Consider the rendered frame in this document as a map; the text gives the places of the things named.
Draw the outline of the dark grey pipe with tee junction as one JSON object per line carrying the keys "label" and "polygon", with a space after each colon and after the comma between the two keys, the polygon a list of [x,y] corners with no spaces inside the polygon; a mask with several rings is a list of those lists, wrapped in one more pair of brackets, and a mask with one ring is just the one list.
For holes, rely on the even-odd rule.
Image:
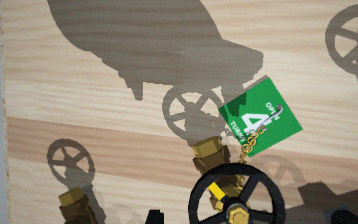
{"label": "dark grey pipe with tee junction", "polygon": [[[278,186],[261,170],[252,165],[231,163],[231,154],[227,145],[223,145],[219,136],[209,137],[192,146],[195,154],[193,163],[202,177],[198,179],[191,191],[188,215],[190,224],[254,224],[252,220],[269,224],[284,224],[286,218],[285,202]],[[241,190],[222,190],[226,187],[237,187],[237,174],[250,176]],[[228,176],[229,175],[229,176]],[[223,178],[222,178],[223,177]],[[272,201],[272,213],[249,209],[247,201],[252,192],[261,182],[268,190]],[[199,221],[198,205],[206,188],[209,188],[209,198],[214,210],[221,212]],[[215,197],[215,198],[214,198]],[[64,224],[98,224],[95,213],[90,207],[86,194],[82,194],[80,187],[71,189],[58,196],[60,211],[65,218]],[[221,203],[222,202],[222,203]],[[249,219],[249,220],[248,220]],[[252,220],[250,220],[252,219]]]}

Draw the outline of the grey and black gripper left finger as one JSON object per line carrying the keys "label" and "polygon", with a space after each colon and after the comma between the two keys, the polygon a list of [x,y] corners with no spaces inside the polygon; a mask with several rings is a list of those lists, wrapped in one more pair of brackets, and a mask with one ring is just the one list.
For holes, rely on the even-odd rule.
{"label": "grey and black gripper left finger", "polygon": [[164,212],[150,209],[145,224],[164,224]]}

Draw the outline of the green tag with gold chain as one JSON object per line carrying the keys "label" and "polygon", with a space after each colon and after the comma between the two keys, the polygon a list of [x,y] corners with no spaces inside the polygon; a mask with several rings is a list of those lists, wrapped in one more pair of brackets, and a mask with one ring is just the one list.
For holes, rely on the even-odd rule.
{"label": "green tag with gold chain", "polygon": [[242,146],[238,163],[303,130],[270,78],[218,110]]}

